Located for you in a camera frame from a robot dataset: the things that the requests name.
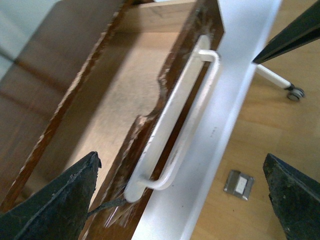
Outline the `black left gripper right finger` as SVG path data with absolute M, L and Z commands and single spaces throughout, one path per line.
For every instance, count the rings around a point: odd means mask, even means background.
M 263 172 L 273 211 L 288 240 L 320 238 L 320 183 L 275 155 L 267 154 Z

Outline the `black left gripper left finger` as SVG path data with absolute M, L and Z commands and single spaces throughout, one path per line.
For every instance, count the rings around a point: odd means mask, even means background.
M 89 211 L 101 160 L 90 152 L 48 185 L 0 217 L 2 240 L 76 240 L 87 219 L 125 203 L 115 199 Z

